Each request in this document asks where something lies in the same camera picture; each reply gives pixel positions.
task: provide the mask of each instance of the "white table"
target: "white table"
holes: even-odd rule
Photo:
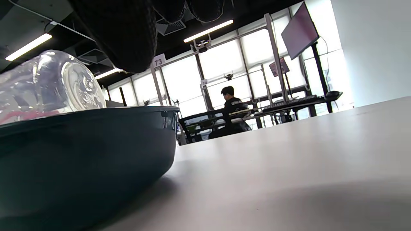
[[[411,97],[177,148],[105,231],[411,230]]]

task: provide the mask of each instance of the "bowl rim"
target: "bowl rim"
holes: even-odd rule
[[[0,138],[28,132],[35,129],[53,127],[61,124],[69,124],[72,121],[95,120],[101,118],[112,118],[120,116],[130,116],[130,114],[163,112],[163,111],[180,111],[175,106],[134,106],[134,107],[115,107],[91,109],[85,111],[75,111],[69,113],[57,114],[49,117],[37,118],[33,120],[17,121],[0,125]]]

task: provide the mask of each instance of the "computer monitor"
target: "computer monitor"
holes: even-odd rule
[[[305,2],[292,17],[281,36],[291,60],[298,57],[320,38]]]

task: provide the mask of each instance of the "dark cloth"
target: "dark cloth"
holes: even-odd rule
[[[242,111],[247,109],[247,105],[244,104],[239,98],[231,98],[224,104],[224,113],[229,114],[236,111]],[[246,122],[234,123],[230,126],[225,126],[221,129],[211,132],[208,135],[208,139],[214,139],[218,137],[228,136],[241,132],[251,131],[250,126]]]
[[[233,113],[236,111],[242,111],[247,109],[247,106],[239,98],[231,98],[224,104],[224,109],[226,113]]]

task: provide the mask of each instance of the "fluorescent light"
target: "fluorescent light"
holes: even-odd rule
[[[201,32],[201,33],[198,33],[198,34],[196,34],[196,35],[193,35],[193,36],[191,36],[191,37],[188,38],[188,39],[185,39],[184,42],[189,42],[189,41],[191,41],[191,40],[193,40],[193,39],[196,39],[196,38],[198,38],[198,37],[201,37],[201,36],[203,36],[203,35],[206,35],[206,34],[208,34],[208,33],[211,33],[211,32],[213,32],[213,31],[215,31],[215,30],[218,30],[218,29],[220,29],[220,28],[222,28],[222,27],[224,27],[224,26],[226,26],[226,25],[230,25],[230,24],[232,24],[233,22],[234,22],[233,20],[230,20],[230,21],[227,21],[227,22],[222,23],[222,24],[220,24],[220,25],[217,25],[217,26],[215,26],[215,27],[213,27],[213,28],[210,28],[210,29],[208,29],[208,30],[206,30],[206,31],[203,31],[203,32]]]
[[[51,37],[52,36],[49,35],[49,34],[44,34],[44,35],[36,38],[31,43],[23,46],[18,51],[16,51],[13,54],[7,56],[6,60],[13,61],[13,60],[17,59],[18,57],[22,56],[24,53],[28,52],[29,50],[37,47],[38,45],[44,43],[45,41],[51,39]]]
[[[96,76],[95,78],[96,78],[96,79],[101,79],[101,78],[103,78],[103,77],[106,77],[107,75],[111,75],[112,73],[120,72],[120,71],[122,71],[122,70],[121,70],[121,69],[118,69],[118,68],[115,68],[115,69],[113,69],[113,70],[111,70],[111,71],[108,71],[108,72],[106,72],[106,73],[102,73],[101,75],[98,75],[98,76]]]

